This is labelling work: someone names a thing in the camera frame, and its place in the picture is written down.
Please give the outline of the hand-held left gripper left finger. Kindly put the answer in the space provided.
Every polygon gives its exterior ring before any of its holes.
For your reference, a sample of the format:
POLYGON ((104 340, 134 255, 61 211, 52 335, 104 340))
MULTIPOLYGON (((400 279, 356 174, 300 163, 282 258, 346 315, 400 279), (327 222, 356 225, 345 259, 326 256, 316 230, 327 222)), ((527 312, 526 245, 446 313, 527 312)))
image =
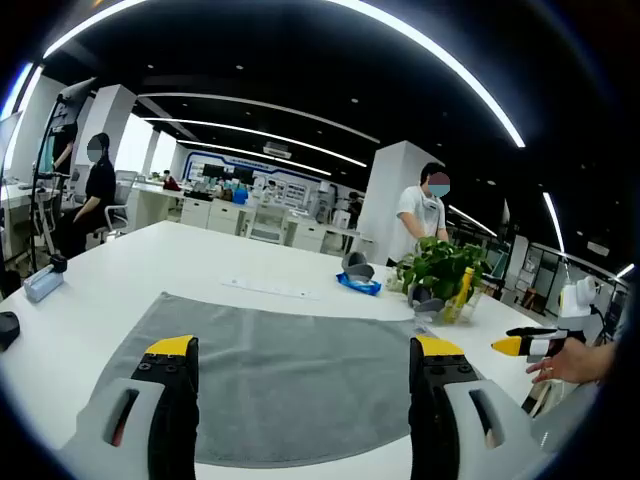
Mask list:
POLYGON ((128 378, 99 389, 59 450, 75 479, 193 479, 199 409, 198 338, 165 338, 128 378))

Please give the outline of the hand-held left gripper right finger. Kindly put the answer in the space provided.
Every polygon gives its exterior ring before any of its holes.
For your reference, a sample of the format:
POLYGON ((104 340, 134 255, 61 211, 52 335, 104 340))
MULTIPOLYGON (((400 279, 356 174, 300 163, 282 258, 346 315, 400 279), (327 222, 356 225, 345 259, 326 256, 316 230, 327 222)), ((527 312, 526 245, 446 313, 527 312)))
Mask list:
POLYGON ((453 343, 410 340, 409 391, 413 479, 534 479, 549 462, 532 419, 453 343))

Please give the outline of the person's right hand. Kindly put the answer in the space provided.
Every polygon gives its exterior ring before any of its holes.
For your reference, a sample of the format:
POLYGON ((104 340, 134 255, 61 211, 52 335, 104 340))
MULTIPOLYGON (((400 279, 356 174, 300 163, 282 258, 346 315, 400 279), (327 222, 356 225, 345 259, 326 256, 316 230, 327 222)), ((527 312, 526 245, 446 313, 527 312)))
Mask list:
POLYGON ((537 373, 533 383, 547 380, 562 380, 572 384, 599 381, 610 370, 616 349, 615 343, 586 346, 568 338, 559 353, 529 366, 526 372, 537 373))

